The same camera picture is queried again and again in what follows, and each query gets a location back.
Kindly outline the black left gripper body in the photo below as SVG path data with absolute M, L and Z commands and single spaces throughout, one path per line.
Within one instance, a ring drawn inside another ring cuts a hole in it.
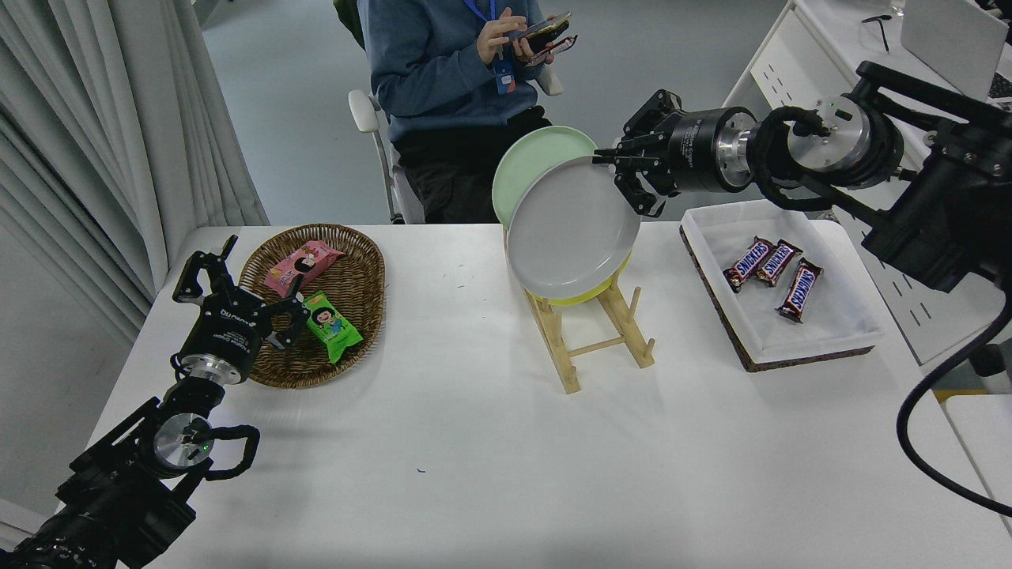
M 249 372 L 270 332 L 266 302 L 245 288 L 229 289 L 189 303 L 198 305 L 198 321 L 180 350 L 180 365 L 224 361 L 234 372 Z

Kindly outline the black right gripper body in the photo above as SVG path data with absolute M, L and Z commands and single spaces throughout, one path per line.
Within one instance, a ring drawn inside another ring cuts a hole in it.
M 671 116 L 668 170 L 677 192 L 731 192 L 718 160 L 727 109 L 676 111 Z

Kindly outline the person's left hand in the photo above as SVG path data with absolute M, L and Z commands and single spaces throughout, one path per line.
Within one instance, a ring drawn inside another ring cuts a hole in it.
M 542 48 L 541 51 L 535 51 L 534 44 L 531 43 L 529 37 L 520 37 L 519 39 L 512 40 L 511 48 L 513 51 L 513 60 L 518 65 L 521 65 L 521 67 L 553 64 L 554 54 L 550 53 L 546 48 Z

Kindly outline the person's right hand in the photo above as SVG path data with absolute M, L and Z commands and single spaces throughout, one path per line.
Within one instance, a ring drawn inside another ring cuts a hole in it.
M 492 65 L 501 48 L 508 43 L 509 32 L 524 29 L 527 29 L 527 18 L 522 15 L 514 15 L 509 7 L 504 9 L 494 21 L 485 22 L 476 40 L 478 57 L 483 65 L 485 67 Z

